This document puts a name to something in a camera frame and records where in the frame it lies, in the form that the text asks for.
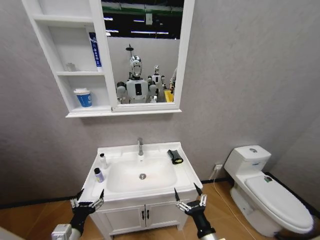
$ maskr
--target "soap bottle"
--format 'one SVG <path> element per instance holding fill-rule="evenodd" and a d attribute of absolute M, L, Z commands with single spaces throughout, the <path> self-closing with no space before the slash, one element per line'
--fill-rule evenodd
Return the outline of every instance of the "soap bottle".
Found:
<path fill-rule="evenodd" d="M 104 153 L 101 153 L 101 154 L 100 154 L 100 163 L 101 163 L 101 167 L 102 167 L 103 169 L 107 169 L 108 164 L 107 164 L 107 160 L 106 160 L 106 157 L 105 157 L 105 154 L 104 154 Z"/>
<path fill-rule="evenodd" d="M 94 174 L 95 174 L 95 179 L 98 183 L 102 183 L 105 180 L 104 176 L 102 175 L 102 172 L 98 167 L 94 169 Z"/>

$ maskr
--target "drain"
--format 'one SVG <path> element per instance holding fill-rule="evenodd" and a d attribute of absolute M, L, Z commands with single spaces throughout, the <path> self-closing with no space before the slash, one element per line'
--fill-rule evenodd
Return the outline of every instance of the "drain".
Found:
<path fill-rule="evenodd" d="M 140 178 L 141 180 L 146 179 L 146 177 L 147 177 L 147 175 L 146 175 L 145 173 L 141 173 L 141 174 L 139 175 L 139 178 Z"/>

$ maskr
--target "blue cup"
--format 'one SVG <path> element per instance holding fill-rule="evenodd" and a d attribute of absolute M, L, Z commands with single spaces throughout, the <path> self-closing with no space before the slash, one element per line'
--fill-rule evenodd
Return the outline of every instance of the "blue cup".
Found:
<path fill-rule="evenodd" d="M 76 94 L 82 107 L 88 108 L 92 106 L 90 90 L 87 88 L 76 88 L 73 92 Z"/>

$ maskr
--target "bathroom sink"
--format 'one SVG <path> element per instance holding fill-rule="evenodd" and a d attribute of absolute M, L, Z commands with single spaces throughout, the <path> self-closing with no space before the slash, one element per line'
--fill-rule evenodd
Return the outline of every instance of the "bathroom sink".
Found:
<path fill-rule="evenodd" d="M 178 150 L 183 158 L 180 164 L 172 164 L 168 150 Z M 125 200 L 174 194 L 194 190 L 194 183 L 202 184 L 192 168 L 180 142 L 143 145 L 143 155 L 138 155 L 138 145 L 100 147 L 83 185 L 80 201 L 95 201 L 104 190 L 104 200 Z M 104 153 L 108 163 L 102 169 L 99 155 Z M 94 169 L 100 168 L 104 181 L 98 183 Z"/>
<path fill-rule="evenodd" d="M 165 188 L 177 182 L 172 163 L 163 157 L 117 162 L 107 178 L 106 188 L 118 193 Z"/>

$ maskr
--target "toilet tank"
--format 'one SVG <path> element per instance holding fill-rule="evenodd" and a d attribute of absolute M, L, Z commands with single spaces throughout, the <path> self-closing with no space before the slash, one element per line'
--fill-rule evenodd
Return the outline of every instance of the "toilet tank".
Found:
<path fill-rule="evenodd" d="M 224 164 L 224 169 L 232 176 L 260 172 L 271 153 L 258 145 L 242 146 L 232 150 Z"/>

